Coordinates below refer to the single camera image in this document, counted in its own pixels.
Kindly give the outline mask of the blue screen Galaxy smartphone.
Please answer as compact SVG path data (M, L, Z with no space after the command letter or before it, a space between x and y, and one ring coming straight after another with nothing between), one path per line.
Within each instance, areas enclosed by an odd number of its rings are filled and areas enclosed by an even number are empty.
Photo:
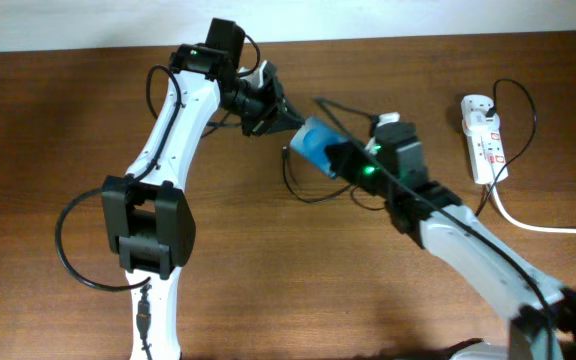
M329 178L337 174L331 169L331 161L325 153L329 145L347 142L347 138L314 116L306 119L305 124L292 137L289 147L309 161Z

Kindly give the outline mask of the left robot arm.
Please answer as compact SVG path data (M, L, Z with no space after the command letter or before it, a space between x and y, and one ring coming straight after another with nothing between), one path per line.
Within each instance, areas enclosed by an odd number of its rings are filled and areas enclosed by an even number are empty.
M204 42L181 45L164 71L167 95L140 155L103 184L109 247L132 301L133 359L179 359L177 291L196 236L186 180L205 127L218 110L245 136L296 130L303 117L285 97L275 66L240 68L245 31L215 18Z

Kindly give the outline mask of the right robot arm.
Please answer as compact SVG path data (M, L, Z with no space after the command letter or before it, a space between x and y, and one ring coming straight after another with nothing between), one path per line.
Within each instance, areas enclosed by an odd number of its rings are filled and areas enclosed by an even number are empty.
M380 125L369 145L347 135L324 153L336 175L382 197L394 227L452 267L507 322L507 346L471 339L435 358L576 359L576 289L532 266L429 180L413 125Z

